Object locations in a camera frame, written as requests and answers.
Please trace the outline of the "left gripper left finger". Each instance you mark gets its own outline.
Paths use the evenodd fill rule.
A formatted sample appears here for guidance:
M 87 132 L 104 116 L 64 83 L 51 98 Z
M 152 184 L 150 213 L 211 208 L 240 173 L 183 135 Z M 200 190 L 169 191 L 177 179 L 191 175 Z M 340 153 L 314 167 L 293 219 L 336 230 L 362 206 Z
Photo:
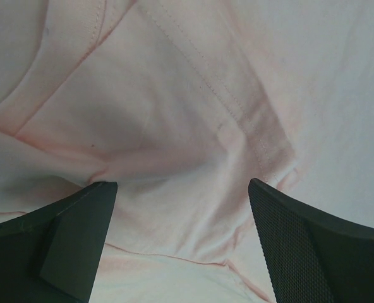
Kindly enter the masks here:
M 118 185 L 97 182 L 0 223 L 0 302 L 88 302 Z

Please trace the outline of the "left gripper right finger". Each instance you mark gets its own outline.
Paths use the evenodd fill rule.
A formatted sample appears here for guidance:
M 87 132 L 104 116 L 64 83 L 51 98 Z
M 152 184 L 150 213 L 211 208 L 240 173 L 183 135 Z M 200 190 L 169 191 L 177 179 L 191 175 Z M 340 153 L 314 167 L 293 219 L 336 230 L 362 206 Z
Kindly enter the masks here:
M 248 194 L 277 302 L 374 302 L 374 228 L 259 179 L 250 181 Z

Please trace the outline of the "salmon pink t shirt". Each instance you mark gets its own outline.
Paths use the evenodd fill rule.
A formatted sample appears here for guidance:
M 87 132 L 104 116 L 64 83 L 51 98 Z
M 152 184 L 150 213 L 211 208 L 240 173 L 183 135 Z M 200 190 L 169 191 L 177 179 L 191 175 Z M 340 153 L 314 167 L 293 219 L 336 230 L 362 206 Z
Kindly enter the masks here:
M 0 1 L 0 222 L 118 183 L 92 302 L 273 302 L 252 178 L 374 227 L 374 1 Z

